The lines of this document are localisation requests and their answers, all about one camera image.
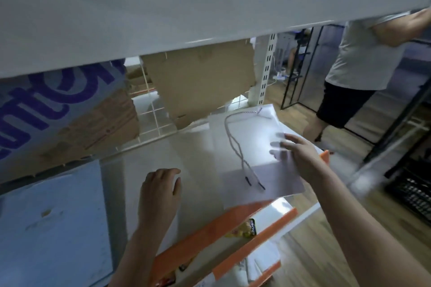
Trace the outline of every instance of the left hand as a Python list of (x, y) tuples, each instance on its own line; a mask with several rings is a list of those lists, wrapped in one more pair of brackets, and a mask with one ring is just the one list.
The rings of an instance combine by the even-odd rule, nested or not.
[(152, 230), (155, 236), (164, 237), (174, 219), (181, 201), (181, 178), (172, 185), (177, 168), (150, 172), (142, 183), (138, 207), (138, 229)]

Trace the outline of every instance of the white wire grid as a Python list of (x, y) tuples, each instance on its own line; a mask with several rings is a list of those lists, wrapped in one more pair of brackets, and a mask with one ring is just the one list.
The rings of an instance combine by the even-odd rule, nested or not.
[[(169, 136), (177, 132), (177, 128), (169, 117), (168, 111), (165, 109), (163, 102), (157, 93), (157, 90), (151, 88), (145, 76), (142, 63), (138, 57), (126, 59), (128, 64), (139, 64), (142, 70), (142, 75), (145, 79), (145, 87), (141, 91), (134, 91), (134, 94), (142, 93), (133, 97), (133, 103), (136, 108), (139, 121), (139, 136), (119, 147), (116, 147), (116, 152), (124, 152), (126, 150), (153, 142), (162, 137)], [(236, 97), (222, 107), (213, 111), (211, 114), (223, 113), (239, 108), (248, 107), (248, 92)]]

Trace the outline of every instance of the torn cardboard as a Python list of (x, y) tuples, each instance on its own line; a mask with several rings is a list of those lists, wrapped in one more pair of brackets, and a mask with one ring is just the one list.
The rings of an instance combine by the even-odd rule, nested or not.
[(255, 85), (248, 40), (141, 56), (178, 129), (208, 116)]
[(0, 91), (0, 183), (139, 135), (119, 61), (5, 79)]

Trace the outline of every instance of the light blue board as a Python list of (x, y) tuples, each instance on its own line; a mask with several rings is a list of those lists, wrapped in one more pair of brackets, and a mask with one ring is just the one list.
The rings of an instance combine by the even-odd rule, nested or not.
[(1, 287), (88, 287), (111, 272), (98, 161), (0, 196)]

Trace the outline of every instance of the white shelf beam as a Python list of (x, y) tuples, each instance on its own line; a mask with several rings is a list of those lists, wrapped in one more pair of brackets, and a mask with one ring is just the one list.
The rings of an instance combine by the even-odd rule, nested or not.
[(430, 0), (0, 0), (0, 78), (428, 7)]

